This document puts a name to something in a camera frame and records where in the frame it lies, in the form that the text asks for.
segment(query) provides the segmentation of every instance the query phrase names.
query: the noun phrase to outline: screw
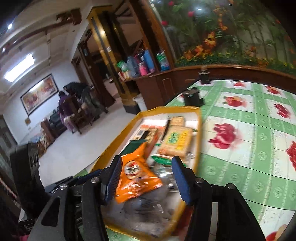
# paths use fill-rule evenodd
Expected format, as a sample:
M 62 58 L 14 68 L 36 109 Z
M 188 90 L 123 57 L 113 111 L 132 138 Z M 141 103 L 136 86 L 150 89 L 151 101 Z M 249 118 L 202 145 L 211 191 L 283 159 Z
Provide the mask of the screw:
M 195 180 L 197 183 L 203 183 L 203 179 L 201 177 L 198 177 L 196 180 Z
M 91 179 L 91 182 L 92 183 L 98 183 L 100 181 L 100 179 L 98 178 L 98 177 L 93 177 L 92 179 Z
M 67 188 L 67 184 L 66 183 L 63 183 L 63 184 L 61 184 L 60 186 L 59 186 L 59 188 L 61 189 L 61 190 L 64 190 L 64 189 L 66 189 Z
M 235 185 L 232 184 L 232 183 L 228 183 L 226 186 L 227 186 L 229 189 L 235 189 Z

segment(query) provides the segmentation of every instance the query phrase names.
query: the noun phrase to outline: green checkered tablecloth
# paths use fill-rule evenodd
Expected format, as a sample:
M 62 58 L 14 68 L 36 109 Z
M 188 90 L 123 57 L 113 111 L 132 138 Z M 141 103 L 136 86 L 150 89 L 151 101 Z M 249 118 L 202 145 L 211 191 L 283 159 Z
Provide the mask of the green checkered tablecloth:
M 231 80 L 191 87 L 205 100 L 197 175 L 216 185 L 234 183 L 265 236 L 287 225 L 296 210 L 296 170 L 286 152 L 296 141 L 296 95 Z M 184 99 L 167 106 L 184 106 Z

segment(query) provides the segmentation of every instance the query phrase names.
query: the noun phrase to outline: bucket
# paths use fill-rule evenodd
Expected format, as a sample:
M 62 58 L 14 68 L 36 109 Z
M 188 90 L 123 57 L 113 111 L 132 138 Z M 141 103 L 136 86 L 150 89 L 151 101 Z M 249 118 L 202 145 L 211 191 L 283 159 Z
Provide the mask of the bucket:
M 133 97 L 133 101 L 137 102 L 141 111 L 147 110 L 147 107 L 146 107 L 146 104 L 145 104 L 144 99 L 142 97 L 142 94 L 139 94 L 136 97 Z

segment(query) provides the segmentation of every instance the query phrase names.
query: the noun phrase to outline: green packet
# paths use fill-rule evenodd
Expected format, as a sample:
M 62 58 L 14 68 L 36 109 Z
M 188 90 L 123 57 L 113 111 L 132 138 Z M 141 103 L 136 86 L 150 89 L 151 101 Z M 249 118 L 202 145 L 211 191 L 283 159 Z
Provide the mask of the green packet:
M 172 157 L 161 157 L 160 155 L 152 155 L 151 158 L 158 164 L 161 165 L 168 165 L 171 166 L 172 165 Z

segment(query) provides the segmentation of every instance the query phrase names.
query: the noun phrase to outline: orange packet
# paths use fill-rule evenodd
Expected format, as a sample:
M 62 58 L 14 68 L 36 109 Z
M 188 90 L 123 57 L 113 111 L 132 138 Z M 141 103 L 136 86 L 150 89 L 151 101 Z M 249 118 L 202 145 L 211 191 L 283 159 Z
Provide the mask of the orange packet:
M 145 148 L 144 142 L 133 153 L 122 156 L 122 171 L 115 193 L 117 203 L 162 186 L 161 180 L 149 170 L 143 158 Z

